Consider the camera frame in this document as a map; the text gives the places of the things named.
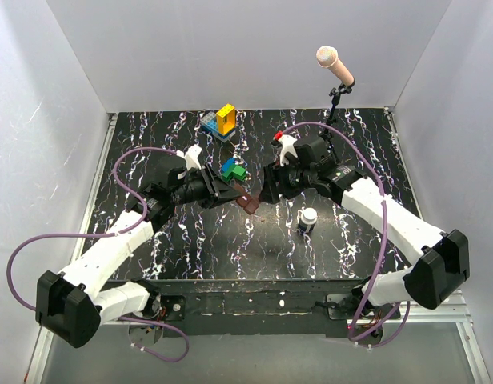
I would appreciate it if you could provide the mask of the red weekly pill organizer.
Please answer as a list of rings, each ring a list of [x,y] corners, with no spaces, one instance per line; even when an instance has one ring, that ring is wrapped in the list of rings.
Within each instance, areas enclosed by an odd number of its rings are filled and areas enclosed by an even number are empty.
[[[240,196],[236,199],[236,203],[247,214],[252,215],[259,208],[259,200],[252,197],[247,190],[240,184],[235,183],[233,188],[240,193]]]

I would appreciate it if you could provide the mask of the white vitamin pill bottle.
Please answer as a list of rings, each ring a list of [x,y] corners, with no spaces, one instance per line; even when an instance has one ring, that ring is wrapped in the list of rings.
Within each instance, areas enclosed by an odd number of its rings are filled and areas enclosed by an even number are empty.
[[[298,231],[300,234],[309,234],[315,227],[318,214],[314,208],[305,208],[302,210],[298,222]]]

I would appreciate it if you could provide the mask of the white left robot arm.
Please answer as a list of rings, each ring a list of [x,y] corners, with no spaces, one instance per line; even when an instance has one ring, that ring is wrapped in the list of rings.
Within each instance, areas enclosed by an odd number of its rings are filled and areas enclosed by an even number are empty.
[[[165,307],[158,289],[144,279],[103,287],[142,244],[174,216],[177,206],[197,202],[215,208],[240,198],[238,189],[209,166],[188,166],[176,157],[159,180],[145,184],[117,221],[75,262],[38,280],[35,319],[74,348],[87,344],[98,328],[126,314],[151,321]]]

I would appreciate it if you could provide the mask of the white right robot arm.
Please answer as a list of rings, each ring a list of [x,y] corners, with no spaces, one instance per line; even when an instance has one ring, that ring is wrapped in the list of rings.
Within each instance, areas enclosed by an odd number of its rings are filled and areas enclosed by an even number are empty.
[[[272,143],[279,149],[279,158],[263,168],[261,202],[275,204],[280,198],[314,189],[386,234],[410,263],[405,270],[379,274],[373,283],[352,290],[358,316],[370,318],[386,304],[410,300],[434,310],[469,279],[469,245],[461,231],[446,233],[391,196],[382,196],[363,171],[335,163],[321,136],[296,139],[277,133]]]

